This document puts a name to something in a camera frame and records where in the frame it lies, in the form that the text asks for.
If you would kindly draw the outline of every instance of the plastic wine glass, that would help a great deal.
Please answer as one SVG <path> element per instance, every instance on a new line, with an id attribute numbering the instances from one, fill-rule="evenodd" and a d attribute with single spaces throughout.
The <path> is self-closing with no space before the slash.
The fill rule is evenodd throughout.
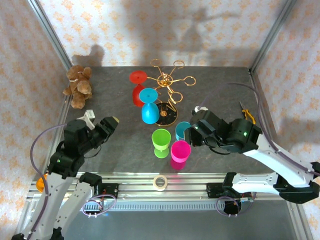
<path id="1" fill-rule="evenodd" d="M 140 100 L 145 103 L 141 109 L 142 120 L 146 124 L 155 124 L 160 117 L 159 109 L 154 103 L 158 93 L 153 88 L 145 88 L 139 94 Z"/>
<path id="2" fill-rule="evenodd" d="M 130 74 L 130 81 L 137 84 L 132 91 L 132 101 L 137 107 L 143 107 L 144 103 L 140 100 L 139 94 L 146 87 L 142 85 L 147 80 L 147 74 L 144 71 L 134 71 Z"/>
<path id="3" fill-rule="evenodd" d="M 154 146 L 154 154 L 160 159 L 164 159 L 169 155 L 169 144 L 171 134 L 168 130 L 159 128 L 152 133 L 152 143 Z"/>

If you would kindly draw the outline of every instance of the yellow scissors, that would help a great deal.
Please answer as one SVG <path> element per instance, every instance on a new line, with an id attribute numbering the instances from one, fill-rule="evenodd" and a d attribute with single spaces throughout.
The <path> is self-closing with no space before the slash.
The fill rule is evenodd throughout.
<path id="1" fill-rule="evenodd" d="M 249 112 L 249 109 L 246 108 L 245 106 L 242 105 L 242 103 L 240 102 L 240 106 L 242 108 L 242 113 L 244 115 L 245 120 L 248 120 L 248 117 L 251 119 L 253 124 L 256 124 L 256 120 L 254 118 L 254 116 L 251 115 L 251 113 Z"/>

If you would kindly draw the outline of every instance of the orange object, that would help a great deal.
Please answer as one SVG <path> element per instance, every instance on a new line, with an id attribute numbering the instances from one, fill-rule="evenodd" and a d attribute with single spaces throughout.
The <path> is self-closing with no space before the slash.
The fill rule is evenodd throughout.
<path id="1" fill-rule="evenodd" d="M 47 176 L 48 176 L 48 173 L 46 173 L 46 174 L 44 175 L 45 180 L 47 180 Z M 38 181 L 36 181 L 35 186 L 36 186 L 36 189 L 38 189 L 38 191 L 39 191 L 40 193 L 42 193 L 42 192 L 44 191 L 45 184 L 44 184 L 44 181 L 42 180 L 41 177 L 38 179 Z"/>
<path id="2" fill-rule="evenodd" d="M 144 71 L 134 71 L 130 74 L 130 81 L 134 84 L 137 84 L 136 87 L 132 91 L 132 100 L 133 104 L 137 107 L 142 108 L 145 103 L 142 102 L 139 98 L 140 92 L 145 89 L 142 83 L 144 83 L 147 80 L 147 74 Z"/>

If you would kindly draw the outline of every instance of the blue wine glass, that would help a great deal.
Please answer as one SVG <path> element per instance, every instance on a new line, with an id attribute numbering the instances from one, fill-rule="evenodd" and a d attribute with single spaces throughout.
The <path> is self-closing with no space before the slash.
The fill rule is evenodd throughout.
<path id="1" fill-rule="evenodd" d="M 140 92 L 139 98 L 144 103 L 141 109 L 142 120 L 146 124 L 155 124 L 160 116 L 159 109 L 155 104 L 158 98 L 157 91 L 153 88 L 145 88 Z"/>

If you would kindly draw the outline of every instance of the pink cup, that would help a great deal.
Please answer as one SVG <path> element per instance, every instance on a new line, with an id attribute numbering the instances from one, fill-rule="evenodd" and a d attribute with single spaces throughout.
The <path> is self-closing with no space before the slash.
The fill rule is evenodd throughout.
<path id="1" fill-rule="evenodd" d="M 171 157 L 177 163 L 187 161 L 191 153 L 191 147 L 186 141 L 176 141 L 171 146 Z"/>
<path id="2" fill-rule="evenodd" d="M 173 169 L 175 169 L 175 170 L 182 170 L 182 169 L 184 169 L 184 167 L 186 166 L 187 161 L 185 161 L 185 162 L 176 162 L 176 161 L 174 161 L 174 160 L 171 158 L 170 164 L 171 164 L 171 167 L 172 167 Z"/>

